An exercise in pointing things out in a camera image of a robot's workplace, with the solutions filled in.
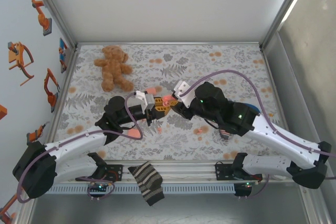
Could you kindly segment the pink sponge block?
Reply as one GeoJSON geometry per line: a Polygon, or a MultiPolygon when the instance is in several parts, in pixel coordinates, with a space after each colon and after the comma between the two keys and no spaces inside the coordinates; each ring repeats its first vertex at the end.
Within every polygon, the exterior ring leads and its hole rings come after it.
{"type": "Polygon", "coordinates": [[[138,129],[128,130],[127,137],[132,140],[141,140],[143,138],[141,132],[138,129]]]}

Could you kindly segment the floral printed tablecloth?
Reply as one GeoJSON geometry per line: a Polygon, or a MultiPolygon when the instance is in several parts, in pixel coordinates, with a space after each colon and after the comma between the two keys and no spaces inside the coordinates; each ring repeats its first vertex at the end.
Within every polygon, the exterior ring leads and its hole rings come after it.
{"type": "MultiPolygon", "coordinates": [[[[104,106],[113,96],[126,97],[120,88],[104,92],[101,69],[93,62],[103,57],[101,45],[81,48],[75,73],[70,81],[65,108],[61,115],[56,140],[63,140],[93,126],[103,115],[104,106]]],[[[225,97],[255,106],[264,106],[276,125],[280,112],[266,73],[266,63],[252,46],[126,46],[128,63],[133,72],[127,76],[136,90],[156,88],[158,96],[169,95],[180,80],[192,84],[201,77],[226,69],[210,79],[222,89],[225,97]]],[[[275,155],[270,147],[247,137],[220,137],[218,130],[199,117],[186,120],[170,111],[150,126],[140,121],[143,139],[135,141],[119,137],[100,147],[98,154],[107,160],[219,160],[233,159],[239,152],[275,155]]]]}

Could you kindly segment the blue round object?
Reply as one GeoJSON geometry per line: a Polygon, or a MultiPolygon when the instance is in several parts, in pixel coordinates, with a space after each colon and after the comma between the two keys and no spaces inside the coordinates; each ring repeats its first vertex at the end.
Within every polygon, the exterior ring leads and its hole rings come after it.
{"type": "Polygon", "coordinates": [[[253,110],[255,110],[258,114],[260,114],[260,109],[257,106],[249,104],[249,103],[246,103],[246,105],[252,108],[253,110]]]}

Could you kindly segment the brown teddy bear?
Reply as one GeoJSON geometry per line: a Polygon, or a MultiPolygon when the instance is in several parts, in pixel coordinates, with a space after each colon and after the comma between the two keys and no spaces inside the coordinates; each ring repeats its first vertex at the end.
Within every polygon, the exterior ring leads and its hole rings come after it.
{"type": "Polygon", "coordinates": [[[127,80],[123,75],[131,74],[133,68],[127,64],[128,54],[121,47],[110,45],[102,49],[103,59],[95,59],[94,65],[101,67],[102,83],[101,87],[104,92],[111,92],[115,85],[121,90],[130,92],[134,89],[132,81],[127,80]]]}

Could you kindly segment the black beige striped sock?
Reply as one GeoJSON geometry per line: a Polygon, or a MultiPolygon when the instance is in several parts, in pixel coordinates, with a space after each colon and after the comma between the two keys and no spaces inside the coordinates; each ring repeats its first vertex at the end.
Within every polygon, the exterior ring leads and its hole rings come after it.
{"type": "Polygon", "coordinates": [[[139,166],[130,166],[128,170],[134,177],[142,197],[149,206],[153,206],[164,199],[163,178],[152,164],[145,162],[139,166]]]}

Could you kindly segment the left controller board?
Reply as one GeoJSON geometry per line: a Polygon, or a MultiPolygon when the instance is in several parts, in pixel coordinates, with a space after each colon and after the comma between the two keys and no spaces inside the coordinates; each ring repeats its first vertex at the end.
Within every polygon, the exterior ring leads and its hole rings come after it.
{"type": "Polygon", "coordinates": [[[93,182],[89,186],[89,191],[91,193],[106,193],[109,186],[110,186],[109,184],[93,182]]]}

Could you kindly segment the controller board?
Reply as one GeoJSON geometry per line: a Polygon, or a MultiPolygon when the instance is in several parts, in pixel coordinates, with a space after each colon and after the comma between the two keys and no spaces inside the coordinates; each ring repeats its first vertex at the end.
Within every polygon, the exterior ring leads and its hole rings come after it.
{"type": "Polygon", "coordinates": [[[91,193],[106,193],[109,186],[110,186],[109,184],[93,182],[89,186],[89,191],[91,193]]]}
{"type": "Polygon", "coordinates": [[[258,185],[258,184],[259,184],[259,181],[254,180],[254,181],[251,181],[251,182],[240,182],[240,183],[236,183],[235,186],[236,186],[238,189],[246,189],[246,188],[252,188],[253,186],[258,185]]]}

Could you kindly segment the right controller board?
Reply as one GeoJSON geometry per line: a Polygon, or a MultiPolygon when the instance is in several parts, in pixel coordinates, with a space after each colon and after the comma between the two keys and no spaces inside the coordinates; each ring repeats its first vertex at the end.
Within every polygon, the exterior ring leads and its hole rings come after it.
{"type": "Polygon", "coordinates": [[[251,181],[251,182],[240,182],[240,183],[236,183],[235,186],[236,186],[238,189],[246,189],[246,188],[252,188],[253,186],[258,185],[258,184],[259,184],[259,181],[254,180],[254,181],[251,181]]]}

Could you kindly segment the aluminium cell frame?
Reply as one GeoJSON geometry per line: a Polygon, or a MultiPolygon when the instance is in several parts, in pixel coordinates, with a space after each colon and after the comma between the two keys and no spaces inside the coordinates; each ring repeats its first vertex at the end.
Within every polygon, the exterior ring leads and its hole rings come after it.
{"type": "MultiPolygon", "coordinates": [[[[72,80],[72,76],[75,73],[75,67],[78,61],[78,57],[81,51],[81,48],[86,45],[107,45],[108,43],[114,43],[115,41],[99,41],[99,42],[75,42],[72,39],[72,35],[70,35],[70,32],[68,31],[69,29],[65,27],[65,22],[63,21],[63,18],[61,17],[60,12],[58,11],[58,8],[56,7],[56,4],[54,3],[54,0],[43,0],[46,2],[47,7],[50,8],[52,18],[55,18],[55,23],[60,26],[60,30],[62,32],[66,33],[66,39],[70,40],[70,48],[71,50],[70,53],[70,60],[69,60],[69,65],[68,65],[68,72],[66,74],[65,80],[64,80],[64,87],[63,91],[61,91],[61,95],[59,97],[59,103],[56,105],[56,112],[53,116],[53,119],[51,121],[51,126],[50,130],[48,132],[48,135],[46,137],[46,140],[44,140],[46,143],[53,142],[56,139],[57,131],[58,131],[58,126],[60,125],[61,122],[61,115],[63,113],[63,110],[65,108],[65,102],[66,102],[66,92],[65,88],[70,88],[70,81],[72,80]]],[[[261,49],[259,48],[260,44],[258,42],[227,42],[227,41],[119,41],[121,45],[126,45],[126,46],[209,46],[209,45],[214,45],[214,46],[252,46],[252,45],[258,45],[258,50],[261,53],[261,56],[263,60],[266,61],[266,73],[268,80],[270,81],[271,87],[273,89],[273,95],[276,97],[276,107],[280,111],[280,122],[282,122],[286,128],[288,128],[287,121],[285,118],[285,114],[283,112],[283,107],[280,102],[280,98],[276,89],[276,84],[274,82],[273,76],[272,76],[272,71],[269,65],[268,58],[266,57],[267,54],[264,54],[264,49],[263,45],[261,45],[261,49]]],[[[182,168],[182,163],[183,165],[186,166],[186,168],[190,169],[191,171],[194,171],[195,166],[201,165],[201,164],[206,164],[206,160],[203,161],[167,161],[166,163],[164,161],[156,161],[156,165],[160,166],[160,168],[170,168],[169,165],[177,165],[177,168],[175,170],[171,170],[173,173],[172,175],[181,175],[181,169],[182,168]]],[[[210,178],[206,178],[205,172],[203,174],[196,173],[196,177],[172,177],[171,175],[166,176],[166,182],[168,184],[172,185],[181,185],[183,183],[188,184],[190,186],[193,186],[193,188],[196,188],[196,186],[200,184],[205,184],[205,185],[213,185],[215,184],[216,181],[213,181],[213,176],[210,178]]],[[[289,187],[295,187],[291,183],[293,182],[285,182],[284,180],[279,181],[279,180],[272,180],[269,183],[283,183],[282,188],[285,188],[285,186],[289,187]]],[[[322,189],[304,189],[303,187],[296,187],[298,190],[298,199],[300,198],[301,200],[301,205],[300,207],[296,206],[296,211],[301,211],[302,213],[305,214],[305,218],[307,223],[309,224],[332,224],[333,218],[336,218],[336,207],[331,208],[332,203],[336,203],[336,185],[332,182],[331,180],[327,180],[326,185],[322,185],[322,189]]],[[[21,214],[22,215],[20,220],[17,222],[22,221],[22,223],[31,223],[31,220],[33,219],[34,215],[35,217],[37,216],[37,205],[38,205],[38,199],[32,200],[31,203],[28,203],[27,207],[23,207],[21,209],[21,214]]],[[[275,209],[276,206],[272,205],[270,206],[270,210],[266,210],[265,214],[265,220],[271,220],[272,215],[269,215],[271,211],[274,211],[273,213],[276,214],[275,209]]]]}

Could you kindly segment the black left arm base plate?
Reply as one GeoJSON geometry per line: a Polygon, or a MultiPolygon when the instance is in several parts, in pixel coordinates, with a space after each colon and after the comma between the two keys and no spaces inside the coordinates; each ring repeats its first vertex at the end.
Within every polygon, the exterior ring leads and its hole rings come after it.
{"type": "Polygon", "coordinates": [[[122,180],[123,175],[123,165],[112,164],[107,165],[107,172],[105,179],[111,182],[118,182],[122,180]]]}

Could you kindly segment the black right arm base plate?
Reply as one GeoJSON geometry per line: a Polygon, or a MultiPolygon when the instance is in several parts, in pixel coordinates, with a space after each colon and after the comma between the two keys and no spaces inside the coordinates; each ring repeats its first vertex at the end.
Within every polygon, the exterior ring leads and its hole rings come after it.
{"type": "Polygon", "coordinates": [[[225,164],[221,161],[215,164],[215,175],[217,181],[235,180],[232,164],[225,164]]]}

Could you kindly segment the blue orange wall sticker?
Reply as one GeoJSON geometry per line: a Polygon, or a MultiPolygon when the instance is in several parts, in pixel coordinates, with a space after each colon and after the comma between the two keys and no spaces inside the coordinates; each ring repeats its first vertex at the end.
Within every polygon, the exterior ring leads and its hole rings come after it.
{"type": "Polygon", "coordinates": [[[66,50],[68,49],[66,43],[62,38],[59,39],[59,48],[58,48],[58,53],[59,53],[59,62],[60,62],[60,71],[61,73],[64,73],[67,70],[67,65],[66,65],[66,50]]]}

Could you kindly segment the orange gripper wall sticker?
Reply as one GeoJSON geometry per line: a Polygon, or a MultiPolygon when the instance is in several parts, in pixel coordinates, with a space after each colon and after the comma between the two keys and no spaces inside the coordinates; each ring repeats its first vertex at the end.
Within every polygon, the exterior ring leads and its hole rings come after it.
{"type": "Polygon", "coordinates": [[[24,74],[26,77],[26,80],[23,81],[20,86],[23,86],[25,83],[27,83],[29,80],[34,78],[33,74],[29,74],[26,70],[26,68],[34,63],[34,58],[32,56],[32,53],[28,49],[28,47],[24,44],[22,44],[20,41],[17,43],[9,42],[8,43],[8,62],[14,63],[11,67],[9,67],[9,70],[12,70],[14,68],[19,68],[20,71],[24,74]],[[29,62],[24,62],[24,54],[27,54],[29,57],[29,62]]]}

